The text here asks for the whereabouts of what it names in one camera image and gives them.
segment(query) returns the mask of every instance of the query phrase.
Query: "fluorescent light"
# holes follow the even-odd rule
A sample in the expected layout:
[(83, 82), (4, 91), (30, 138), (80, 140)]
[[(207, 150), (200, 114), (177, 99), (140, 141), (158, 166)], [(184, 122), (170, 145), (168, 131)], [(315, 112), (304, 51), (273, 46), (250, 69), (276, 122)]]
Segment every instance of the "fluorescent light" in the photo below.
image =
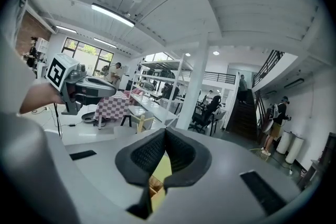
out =
[(105, 42), (105, 41), (102, 41), (102, 40), (100, 40), (100, 39), (98, 39), (98, 38), (93, 38), (95, 41), (98, 41), (98, 42), (101, 42), (101, 43), (104, 43), (104, 44), (106, 44), (106, 45), (109, 45), (109, 46), (111, 46), (111, 47), (113, 47), (113, 48), (116, 48), (116, 46), (115, 45), (112, 45), (112, 44), (110, 44), (110, 43), (107, 43), (107, 42)]
[(59, 28), (59, 29), (63, 29), (63, 30), (66, 30), (66, 31), (73, 32), (73, 33), (77, 34), (77, 32), (75, 30), (72, 30), (72, 29), (69, 29), (69, 28), (66, 28), (66, 27), (63, 27), (63, 26), (59, 26), (59, 25), (56, 25), (56, 27)]
[(126, 25), (128, 25), (130, 27), (133, 27), (135, 25), (135, 23), (132, 22), (131, 20), (128, 20), (125, 17), (121, 17), (120, 15), (118, 15), (118, 14), (116, 14), (116, 13), (114, 13), (114, 12), (108, 10), (108, 9), (105, 9), (105, 8), (99, 6), (99, 5), (92, 4), (91, 8), (94, 9), (94, 10), (96, 10), (96, 11), (98, 11), (98, 12), (104, 13), (104, 14), (106, 14), (106, 15), (108, 15), (108, 16), (116, 19), (116, 20), (119, 20), (122, 23), (124, 23), (124, 24), (126, 24)]
[(297, 79), (296, 81), (293, 81), (292, 83), (290, 84), (287, 84), (284, 86), (284, 89), (290, 89), (290, 88), (293, 88), (297, 85), (300, 85), (301, 83), (304, 83), (304, 79)]

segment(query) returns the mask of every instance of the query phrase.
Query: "gray floor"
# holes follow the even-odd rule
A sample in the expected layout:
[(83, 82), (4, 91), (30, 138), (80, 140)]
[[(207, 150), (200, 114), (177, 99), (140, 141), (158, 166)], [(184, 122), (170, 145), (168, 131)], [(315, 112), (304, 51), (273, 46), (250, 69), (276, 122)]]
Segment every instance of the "gray floor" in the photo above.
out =
[[(217, 129), (216, 133), (213, 134), (212, 137), (233, 142), (237, 145), (240, 145), (240, 146), (246, 148), (247, 150), (251, 150), (253, 148), (261, 148), (260, 145), (258, 145), (256, 142), (254, 142), (252, 140), (246, 139), (246, 138), (244, 138), (240, 135), (230, 133), (230, 132), (226, 132), (226, 131), (223, 131), (223, 130), (220, 130), (220, 129), (219, 130)], [(288, 163), (285, 162), (285, 158), (286, 158), (285, 155), (277, 153), (276, 150), (275, 150), (275, 147), (272, 146), (271, 147), (271, 156), (268, 157), (267, 163), (274, 166), (275, 168), (279, 169), (285, 175), (287, 175), (292, 180), (294, 180), (295, 183), (297, 183), (300, 179), (301, 168), (296, 164), (289, 165)], [(289, 168), (292, 169), (292, 174), (291, 175), (289, 174), (289, 171), (290, 171)]]

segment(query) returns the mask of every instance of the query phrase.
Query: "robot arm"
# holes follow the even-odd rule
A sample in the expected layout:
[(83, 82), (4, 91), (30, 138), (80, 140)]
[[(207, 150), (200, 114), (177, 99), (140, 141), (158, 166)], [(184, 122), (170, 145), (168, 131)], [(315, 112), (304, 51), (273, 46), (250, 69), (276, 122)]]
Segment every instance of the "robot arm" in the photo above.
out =
[(66, 54), (55, 55), (46, 78), (66, 105), (63, 115), (77, 115), (83, 105), (97, 104), (101, 98), (115, 95), (117, 91), (110, 83), (88, 76), (85, 65)]

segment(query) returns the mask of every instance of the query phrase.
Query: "stair railing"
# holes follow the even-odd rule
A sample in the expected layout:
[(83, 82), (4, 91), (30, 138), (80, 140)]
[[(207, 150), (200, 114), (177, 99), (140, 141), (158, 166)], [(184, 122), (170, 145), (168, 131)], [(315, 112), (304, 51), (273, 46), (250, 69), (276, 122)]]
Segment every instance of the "stair railing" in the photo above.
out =
[(261, 98), (261, 95), (260, 95), (260, 91), (256, 91), (255, 95), (256, 95), (255, 109), (256, 109), (256, 112), (257, 112), (257, 110), (259, 111), (259, 118), (260, 118), (259, 133), (258, 133), (258, 140), (257, 141), (260, 143), (261, 139), (262, 139), (262, 130), (261, 129), (263, 128), (263, 125), (264, 125), (265, 120), (266, 120), (266, 110), (265, 110), (265, 106), (264, 106), (264, 103), (263, 103), (263, 99)]

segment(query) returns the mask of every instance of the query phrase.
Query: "trash bin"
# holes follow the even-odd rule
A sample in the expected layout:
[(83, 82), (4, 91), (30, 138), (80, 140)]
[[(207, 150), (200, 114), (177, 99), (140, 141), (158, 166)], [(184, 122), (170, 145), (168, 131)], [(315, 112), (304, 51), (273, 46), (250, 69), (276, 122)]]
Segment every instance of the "trash bin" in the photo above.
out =
[(280, 153), (280, 154), (285, 154), (288, 147), (289, 147), (289, 144), (290, 144), (291, 140), (292, 140), (292, 133), (283, 131), (280, 143), (279, 143), (279, 145), (276, 149), (277, 152)]
[(304, 139), (302, 137), (295, 135), (293, 145), (287, 155), (287, 158), (285, 159), (286, 163), (292, 164), (294, 162), (300, 152), (303, 140)]

